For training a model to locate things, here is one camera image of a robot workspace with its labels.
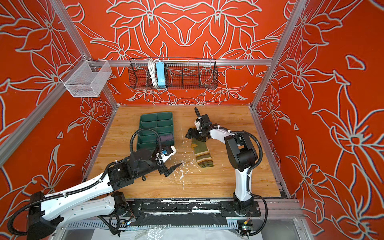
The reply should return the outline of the green striped sock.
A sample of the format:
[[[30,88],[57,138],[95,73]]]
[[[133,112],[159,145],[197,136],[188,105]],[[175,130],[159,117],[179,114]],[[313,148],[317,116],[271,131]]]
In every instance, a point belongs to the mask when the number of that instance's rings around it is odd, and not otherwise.
[[[201,168],[213,167],[213,159],[205,142],[192,139],[191,148],[194,151],[197,164]]]

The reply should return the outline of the purple sock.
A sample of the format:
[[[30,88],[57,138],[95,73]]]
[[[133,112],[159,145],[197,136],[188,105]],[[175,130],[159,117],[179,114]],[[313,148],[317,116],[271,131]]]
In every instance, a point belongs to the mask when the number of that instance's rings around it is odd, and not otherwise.
[[[171,142],[171,145],[172,145],[172,142],[174,141],[174,135],[173,134],[163,135],[161,136],[161,141],[163,145],[166,145],[166,142]]]

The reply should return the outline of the green divided plastic tray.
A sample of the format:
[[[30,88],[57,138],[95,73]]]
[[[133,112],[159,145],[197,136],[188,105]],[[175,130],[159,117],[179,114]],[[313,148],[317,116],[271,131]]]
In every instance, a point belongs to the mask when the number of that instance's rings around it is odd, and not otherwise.
[[[139,129],[152,129],[158,133],[161,137],[163,135],[174,135],[175,144],[175,133],[174,133],[174,119],[172,112],[160,112],[153,114],[144,114],[140,117]],[[166,142],[164,146],[172,146],[171,142]],[[137,149],[148,149],[153,151],[158,147],[157,135],[152,131],[142,131],[138,134]]]

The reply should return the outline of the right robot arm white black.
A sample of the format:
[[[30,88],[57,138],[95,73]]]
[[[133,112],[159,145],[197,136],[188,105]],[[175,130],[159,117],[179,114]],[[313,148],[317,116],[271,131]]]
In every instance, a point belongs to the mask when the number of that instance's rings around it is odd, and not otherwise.
[[[201,115],[195,108],[195,127],[190,128],[186,138],[193,140],[194,148],[203,147],[209,139],[217,140],[226,146],[229,162],[235,169],[236,187],[234,209],[239,215],[250,212],[256,195],[252,193],[253,170],[263,160],[263,149],[258,139],[246,131],[231,131],[213,124],[207,114]]]

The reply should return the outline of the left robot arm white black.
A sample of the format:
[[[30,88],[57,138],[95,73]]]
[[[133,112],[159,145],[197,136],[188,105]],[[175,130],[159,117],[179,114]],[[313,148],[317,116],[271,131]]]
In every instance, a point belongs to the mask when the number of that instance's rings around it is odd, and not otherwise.
[[[153,151],[134,151],[133,141],[140,132],[137,130],[130,139],[130,155],[109,163],[98,176],[55,194],[33,194],[30,202],[9,218],[8,231],[29,240],[41,240],[72,222],[104,216],[118,219],[124,215],[129,205],[120,189],[153,171],[168,177],[178,168],[178,165],[167,168],[166,161],[177,150],[175,146],[163,145],[159,134],[156,134],[158,146]]]

